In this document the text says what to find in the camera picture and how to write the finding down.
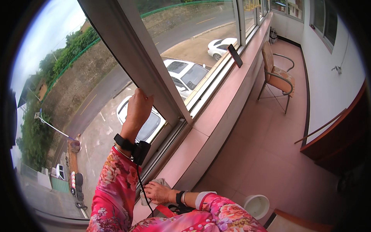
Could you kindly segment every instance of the street lamp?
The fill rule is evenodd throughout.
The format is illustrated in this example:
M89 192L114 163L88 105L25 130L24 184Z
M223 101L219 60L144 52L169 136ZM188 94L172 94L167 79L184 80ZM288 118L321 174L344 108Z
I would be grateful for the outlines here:
M54 126L52 126L52 125L50 125L48 122L46 122L46 121L43 119L43 116L42 116L42 114L41 114L41 108L40 108L40 112L36 112L36 113L35 113L35 117L34 117L34 119L37 119L37 118L39 118L40 121L41 121L42 123L46 123L46 124L48 124L51 128L53 128L54 130L56 130L56 131L58 131L59 133L63 134L63 135L66 136L67 138L70 138L70 139L74 140L73 138L69 137L69 136L66 135L65 133L61 132L60 130L58 130L57 128L55 128Z

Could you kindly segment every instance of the cleaning cloth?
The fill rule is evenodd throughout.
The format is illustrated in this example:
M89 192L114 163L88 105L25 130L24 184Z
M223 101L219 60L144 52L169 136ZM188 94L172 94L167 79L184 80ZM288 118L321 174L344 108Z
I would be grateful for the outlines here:
M166 183L166 181L165 181L164 178L159 178L159 179L155 179L155 180L152 180L152 181L153 181L153 182L157 182L157 183L159 183L159 184L162 184L162 185L164 185L164 186L170 188L169 184ZM142 204L143 206L148 206L147 202L145 201L145 197L144 197L144 193L143 193L143 191L140 191L140 202L141 202L141 204Z

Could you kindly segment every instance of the white bucket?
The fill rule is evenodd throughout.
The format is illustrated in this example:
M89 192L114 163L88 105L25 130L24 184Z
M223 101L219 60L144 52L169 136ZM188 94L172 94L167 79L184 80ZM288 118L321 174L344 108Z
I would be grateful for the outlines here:
M243 208L256 220L263 218L269 210L269 200L264 195L246 197Z

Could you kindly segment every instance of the phone on window ledge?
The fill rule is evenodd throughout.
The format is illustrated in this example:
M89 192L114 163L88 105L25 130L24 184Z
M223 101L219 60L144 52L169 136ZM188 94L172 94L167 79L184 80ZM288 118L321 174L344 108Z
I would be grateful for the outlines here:
M242 60L241 60L241 57L240 55L237 53L237 51L234 49L233 45L230 44L228 47L227 47L229 53L232 55L233 59L235 60L237 66L240 68L242 66Z

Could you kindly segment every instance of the parked car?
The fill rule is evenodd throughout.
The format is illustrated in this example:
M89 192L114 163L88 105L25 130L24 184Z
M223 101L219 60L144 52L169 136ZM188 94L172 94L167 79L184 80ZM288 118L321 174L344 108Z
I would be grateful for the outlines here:
M183 101L209 72L205 67L189 61L164 60L164 64Z
M128 103L131 97L132 96L126 97L117 107L116 114L121 125L124 124L126 116L128 115ZM140 129L135 141L137 143L139 141L146 141L147 143L151 143L152 139L157 135L164 124L165 119L161 117L161 115L154 107L152 107L151 114Z
M207 46L207 53L218 61L228 51L227 47L230 44L234 44L236 41L237 41L236 38L213 40Z
M56 177L57 178L60 177L62 180L66 180L65 179L64 168L63 168L63 165L61 165L61 164L57 164L57 167L56 167Z

